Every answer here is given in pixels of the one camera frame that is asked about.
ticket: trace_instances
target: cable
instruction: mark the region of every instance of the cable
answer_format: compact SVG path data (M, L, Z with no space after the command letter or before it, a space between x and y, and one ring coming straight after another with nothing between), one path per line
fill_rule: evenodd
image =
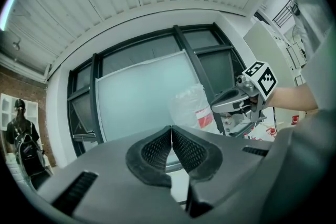
M277 129L277 120L275 118L275 108L273 107L273 116L274 116L274 128L275 128L275 131L277 132L278 134L278 129Z

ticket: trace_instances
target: woman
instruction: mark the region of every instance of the woman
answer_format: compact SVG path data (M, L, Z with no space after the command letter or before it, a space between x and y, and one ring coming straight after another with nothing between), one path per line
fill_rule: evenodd
M37 144L39 135L35 125L25 118L25 102L16 100L14 108L17 115L7 125L6 140L14 146L16 161L22 167L23 175L38 189L51 173L45 168L44 153Z

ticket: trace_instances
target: metal railing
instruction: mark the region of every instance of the metal railing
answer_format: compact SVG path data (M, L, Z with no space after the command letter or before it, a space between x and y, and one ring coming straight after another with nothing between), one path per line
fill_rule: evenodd
M281 11L272 20L279 28L281 28L293 16L289 6L291 0L281 9Z

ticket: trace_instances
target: white partition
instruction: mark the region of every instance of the white partition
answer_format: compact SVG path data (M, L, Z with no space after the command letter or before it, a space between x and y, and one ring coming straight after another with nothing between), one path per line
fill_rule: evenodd
M169 102L199 83L184 51L130 66L96 81L100 127L106 141L173 125Z

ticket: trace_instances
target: black slot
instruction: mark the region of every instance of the black slot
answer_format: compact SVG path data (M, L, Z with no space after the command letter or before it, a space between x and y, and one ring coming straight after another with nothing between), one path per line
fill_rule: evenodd
M65 192L54 201L53 206L71 216L97 177L98 175L95 173L82 172Z
M246 146L242 149L242 151L245 151L247 153L251 153L251 154L255 154L255 155L259 155L262 157L265 157L268 153L268 150L261 150L259 148L255 148L255 147L250 147L250 146Z

